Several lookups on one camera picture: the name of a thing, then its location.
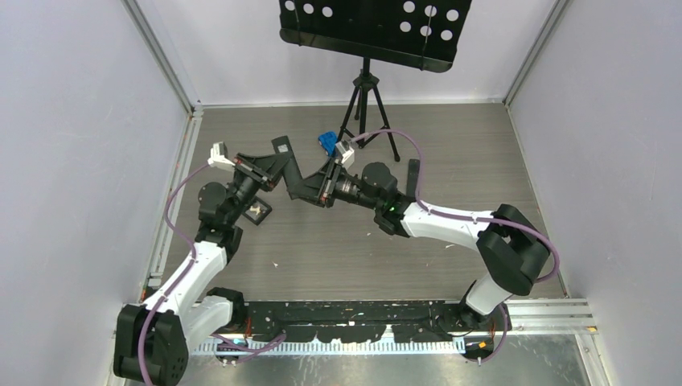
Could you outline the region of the black remote with buttons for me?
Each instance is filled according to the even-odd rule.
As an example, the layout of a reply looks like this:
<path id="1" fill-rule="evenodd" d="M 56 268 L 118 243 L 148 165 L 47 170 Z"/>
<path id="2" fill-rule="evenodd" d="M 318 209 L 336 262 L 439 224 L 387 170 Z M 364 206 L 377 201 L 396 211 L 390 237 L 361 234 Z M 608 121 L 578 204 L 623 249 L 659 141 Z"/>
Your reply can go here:
<path id="1" fill-rule="evenodd" d="M 302 174 L 298 166 L 293 147 L 288 136 L 280 136 L 271 141 L 276 154 L 282 154 L 286 160 L 282 169 L 282 176 L 286 184 L 286 190 L 291 199 L 303 199 L 299 189 Z"/>

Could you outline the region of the plain black remote control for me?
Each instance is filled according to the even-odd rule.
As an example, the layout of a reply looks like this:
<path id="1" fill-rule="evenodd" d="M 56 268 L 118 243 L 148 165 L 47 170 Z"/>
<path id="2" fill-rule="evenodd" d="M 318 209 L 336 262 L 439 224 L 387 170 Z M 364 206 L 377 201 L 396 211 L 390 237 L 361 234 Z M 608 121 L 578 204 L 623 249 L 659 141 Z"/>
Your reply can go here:
<path id="1" fill-rule="evenodd" d="M 421 161 L 419 159 L 411 158 L 408 163 L 405 188 L 405 195 L 411 199 L 415 199 L 417 195 L 417 183 L 419 182 L 420 171 Z"/>

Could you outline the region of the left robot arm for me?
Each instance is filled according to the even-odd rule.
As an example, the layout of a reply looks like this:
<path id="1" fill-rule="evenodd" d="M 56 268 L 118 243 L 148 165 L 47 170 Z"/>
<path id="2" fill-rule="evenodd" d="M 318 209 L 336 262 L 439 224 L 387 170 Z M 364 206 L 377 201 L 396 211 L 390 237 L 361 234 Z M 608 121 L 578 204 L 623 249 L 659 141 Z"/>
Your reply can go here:
<path id="1" fill-rule="evenodd" d="M 221 327 L 228 333 L 246 323 L 242 295 L 207 290 L 236 254 L 243 234 L 236 222 L 259 191 L 273 190 L 294 164 L 292 152 L 266 156 L 238 154 L 222 147 L 191 175 L 209 167 L 229 171 L 229 184 L 209 183 L 199 191 L 199 228 L 184 240 L 189 253 L 167 281 L 140 304 L 125 305 L 117 316 L 113 373 L 146 385 L 176 385 L 190 354 Z"/>

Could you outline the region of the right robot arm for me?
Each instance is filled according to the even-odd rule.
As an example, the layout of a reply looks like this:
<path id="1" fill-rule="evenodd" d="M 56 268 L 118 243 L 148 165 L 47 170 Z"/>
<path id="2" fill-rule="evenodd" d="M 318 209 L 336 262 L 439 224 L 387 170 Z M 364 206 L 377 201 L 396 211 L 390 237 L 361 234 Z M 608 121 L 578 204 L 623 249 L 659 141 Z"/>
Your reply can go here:
<path id="1" fill-rule="evenodd" d="M 414 192 L 399 191 L 382 162 L 351 175 L 339 160 L 329 158 L 305 178 L 295 167 L 286 185 L 291 199 L 320 207 L 341 200 L 371 209 L 375 223 L 391 236 L 442 240 L 479 252 L 487 274 L 470 286 L 458 307 L 460 322 L 470 330 L 481 329 L 511 296 L 529 294 L 550 255 L 517 208 L 502 204 L 494 211 L 465 212 L 419 202 Z"/>

